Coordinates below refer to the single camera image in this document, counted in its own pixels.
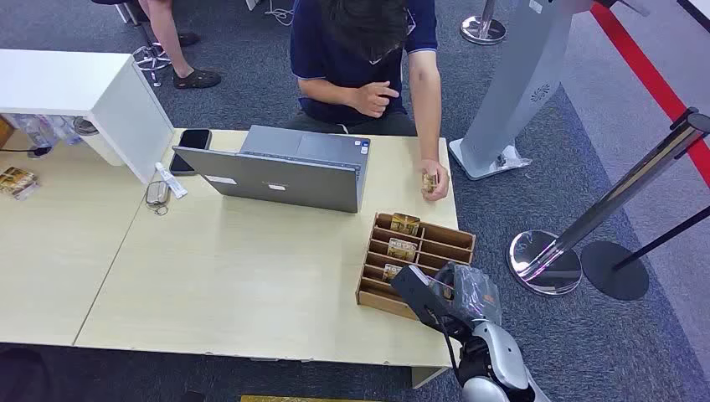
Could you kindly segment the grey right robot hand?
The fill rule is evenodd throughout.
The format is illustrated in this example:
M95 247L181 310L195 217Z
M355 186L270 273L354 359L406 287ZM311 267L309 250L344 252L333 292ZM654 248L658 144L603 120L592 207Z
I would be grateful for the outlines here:
M482 270L449 261L430 288L463 322L502 324L502 305L496 283Z

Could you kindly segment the person's left hand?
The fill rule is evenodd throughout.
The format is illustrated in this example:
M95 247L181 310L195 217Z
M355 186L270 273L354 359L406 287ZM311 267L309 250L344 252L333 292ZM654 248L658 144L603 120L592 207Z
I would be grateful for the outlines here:
M422 159L420 162L422 176L421 193L427 201L438 201L446 198L449 192L450 175L440 162L432 159Z

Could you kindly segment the person's right hand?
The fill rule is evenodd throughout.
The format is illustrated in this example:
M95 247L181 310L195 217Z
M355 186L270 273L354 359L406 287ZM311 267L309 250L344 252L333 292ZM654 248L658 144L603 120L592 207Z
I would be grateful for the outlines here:
M389 81L373 82L354 89L350 106L360 114L379 118L399 92L390 87Z

